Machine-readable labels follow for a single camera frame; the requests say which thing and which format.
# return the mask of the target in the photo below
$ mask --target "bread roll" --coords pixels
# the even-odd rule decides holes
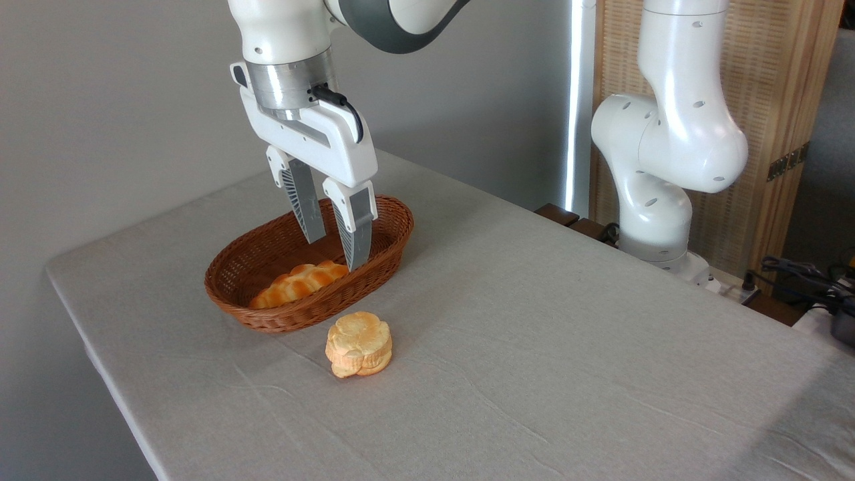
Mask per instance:
[[[336,377],[383,371],[392,358],[389,324],[370,312],[348,314],[329,328],[326,352]]]
[[[277,277],[269,288],[250,301],[250,309],[269,309],[302,299],[348,273],[347,266],[325,260],[318,265],[301,264]]]

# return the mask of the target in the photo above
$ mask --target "gray tablecloth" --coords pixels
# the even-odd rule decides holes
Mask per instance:
[[[347,312],[392,363],[341,380],[332,319],[260,334],[203,289],[277,217],[261,175],[48,271],[161,479],[855,479],[855,361],[442,175],[380,153],[416,230]]]

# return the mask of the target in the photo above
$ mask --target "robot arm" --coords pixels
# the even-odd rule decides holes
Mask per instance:
[[[348,267],[368,260],[377,158],[368,126],[338,85],[330,32],[347,25],[378,49],[432,42],[469,0],[228,0],[245,61],[232,65],[246,115],[309,242],[326,235],[312,170],[327,176]]]
[[[692,204],[682,188],[721,192],[748,156],[719,78],[728,5],[645,0],[638,62],[656,97],[613,95],[591,126],[617,186],[621,250],[701,286],[709,265],[687,250]]]

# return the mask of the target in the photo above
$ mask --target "brown woven basket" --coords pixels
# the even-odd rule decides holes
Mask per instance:
[[[332,260],[346,264],[333,206],[321,201],[327,236],[306,241],[293,212],[241,235],[211,262],[205,290],[224,312],[261,332],[299,330],[342,312],[374,292],[398,270],[404,245],[413,231],[413,214],[394,197],[377,196],[378,218],[372,223],[369,260],[358,269],[301,300],[271,309],[250,309],[250,300],[299,264]]]

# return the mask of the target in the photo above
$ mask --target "gray wall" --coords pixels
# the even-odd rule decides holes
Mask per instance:
[[[840,30],[784,246],[823,270],[855,246],[854,80],[855,32]]]
[[[342,90],[378,147],[558,203],[563,4],[476,0],[404,57],[338,32]],[[44,264],[266,169],[227,72],[239,55],[225,0],[0,0],[0,479],[152,478]]]

